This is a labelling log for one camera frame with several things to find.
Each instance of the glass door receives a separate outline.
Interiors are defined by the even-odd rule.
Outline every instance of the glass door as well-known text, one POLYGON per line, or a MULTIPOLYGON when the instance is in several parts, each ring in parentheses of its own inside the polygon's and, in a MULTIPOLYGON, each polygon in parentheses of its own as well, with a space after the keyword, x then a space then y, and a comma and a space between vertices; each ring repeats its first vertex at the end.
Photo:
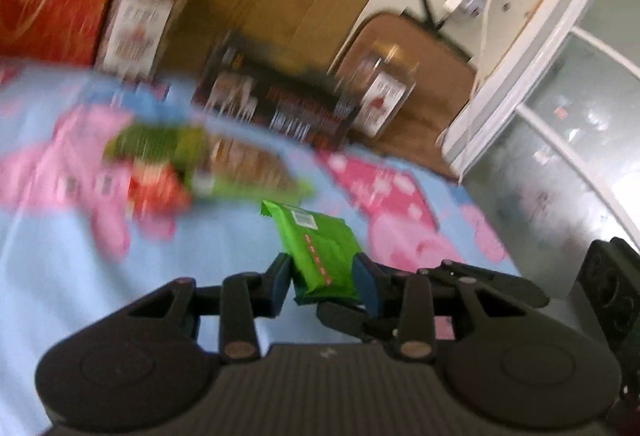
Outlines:
POLYGON ((591 241, 640 246, 640 0, 591 0, 464 185, 522 275, 571 289, 591 241))

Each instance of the blue bedsheet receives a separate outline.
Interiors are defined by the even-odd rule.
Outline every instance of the blue bedsheet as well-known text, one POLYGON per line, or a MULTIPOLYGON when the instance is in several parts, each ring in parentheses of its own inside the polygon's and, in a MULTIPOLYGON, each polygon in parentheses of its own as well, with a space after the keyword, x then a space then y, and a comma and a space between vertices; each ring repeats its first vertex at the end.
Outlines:
MULTIPOLYGON (((442 255, 517 275, 460 188, 406 162, 359 150, 315 154, 264 130, 207 117, 190 107, 192 91, 190 82, 176 80, 163 102, 158 92, 123 90, 115 80, 85 70, 21 66, 0 85, 0 187, 15 176, 7 168, 12 156, 33 158, 37 145, 44 146, 43 156, 52 156, 46 146, 64 133, 61 117, 110 106, 147 122, 203 122, 281 153, 290 170, 316 190, 302 206, 344 218, 372 259, 412 270, 437 266, 442 255)), ((33 163, 31 180, 46 178, 33 163)), ((21 185, 36 191, 33 181, 21 185)), ((127 225, 130 243, 114 262, 98 251, 85 210, 15 207, 6 196, 0 190, 2 436, 35 435, 47 426, 33 375, 39 358, 60 339, 178 276, 218 284, 233 273, 265 270, 281 251, 273 220, 260 215, 258 204, 220 200, 181 215, 161 239, 127 225)), ((321 326, 313 307, 297 307, 292 289, 282 315, 258 320, 257 328, 263 351, 277 341, 349 340, 321 326)), ((199 342, 216 347, 215 320, 203 322, 199 342)))

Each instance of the green snack package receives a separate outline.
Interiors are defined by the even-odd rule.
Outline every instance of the green snack package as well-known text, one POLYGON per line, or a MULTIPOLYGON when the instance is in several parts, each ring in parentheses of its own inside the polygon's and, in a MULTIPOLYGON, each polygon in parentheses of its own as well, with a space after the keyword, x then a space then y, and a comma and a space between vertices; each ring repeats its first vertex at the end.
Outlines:
POLYGON ((359 302, 351 263, 361 249, 344 220, 271 201, 262 202, 262 215, 274 219, 283 248, 293 258, 298 304, 359 302))
POLYGON ((200 162, 206 139, 202 127, 133 124, 107 143, 104 157, 150 164, 170 162, 176 169, 185 170, 200 162))

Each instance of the black box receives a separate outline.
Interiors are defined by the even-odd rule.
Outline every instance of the black box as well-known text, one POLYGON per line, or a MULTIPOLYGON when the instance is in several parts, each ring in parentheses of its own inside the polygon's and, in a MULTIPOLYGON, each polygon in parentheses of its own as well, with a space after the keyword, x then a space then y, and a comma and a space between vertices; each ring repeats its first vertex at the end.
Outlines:
POLYGON ((230 33, 207 59, 192 102, 316 148, 337 148, 360 106, 331 76, 230 33))

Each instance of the glass jar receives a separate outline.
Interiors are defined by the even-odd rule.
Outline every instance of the glass jar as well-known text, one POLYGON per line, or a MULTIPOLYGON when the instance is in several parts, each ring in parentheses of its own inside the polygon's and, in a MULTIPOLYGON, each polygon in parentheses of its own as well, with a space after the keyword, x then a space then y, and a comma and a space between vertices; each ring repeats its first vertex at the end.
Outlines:
POLYGON ((379 137, 414 90, 417 69, 397 44, 374 42, 350 80, 362 106, 354 129, 379 137))
POLYGON ((167 34, 187 0, 113 0, 95 67, 121 79, 151 82, 167 34))

